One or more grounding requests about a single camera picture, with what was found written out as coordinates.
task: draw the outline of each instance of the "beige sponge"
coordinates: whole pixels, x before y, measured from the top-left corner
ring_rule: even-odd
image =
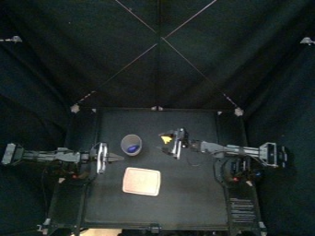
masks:
[[[123,192],[136,195],[157,195],[161,173],[159,171],[128,167],[123,177]]]

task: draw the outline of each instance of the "cable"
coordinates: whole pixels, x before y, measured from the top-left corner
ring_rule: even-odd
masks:
[[[45,191],[44,191],[44,173],[47,171],[47,167],[48,165],[45,165],[43,172],[41,172],[41,178],[40,178],[40,182],[41,182],[41,190],[43,190],[43,197],[44,197],[44,215],[45,218],[48,218],[48,203],[47,203],[47,195],[45,195]]]

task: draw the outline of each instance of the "black platform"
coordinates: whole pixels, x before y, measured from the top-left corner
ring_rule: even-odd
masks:
[[[99,113],[97,122],[93,118],[96,114],[92,112],[83,112],[75,118],[68,147],[77,149],[92,142],[105,142],[109,152],[124,156],[125,160],[107,165],[105,174],[99,175],[88,187],[83,225],[141,229],[159,224],[165,230],[225,230],[227,204],[223,187],[213,179],[212,157],[184,149],[181,159],[175,160],[157,147],[163,145],[159,134],[180,127],[187,129],[192,139],[224,145],[228,141],[244,144],[235,116],[220,116],[224,125],[217,121],[216,112],[104,110]],[[221,136],[227,126],[232,129],[230,135],[234,138]],[[143,140],[141,152],[135,157],[128,157],[120,149],[120,140],[128,134],[139,135]],[[121,191],[127,167],[161,173],[157,196]]]

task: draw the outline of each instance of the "metal bracket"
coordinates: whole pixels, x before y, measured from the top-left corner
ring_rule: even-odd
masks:
[[[149,232],[151,233],[160,233],[160,231],[161,231],[161,227],[160,227],[160,225],[159,224],[149,224]]]

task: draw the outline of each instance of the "yellow object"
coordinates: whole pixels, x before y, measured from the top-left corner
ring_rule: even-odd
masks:
[[[161,136],[161,139],[165,144],[168,144],[172,141],[172,138],[169,136]]]

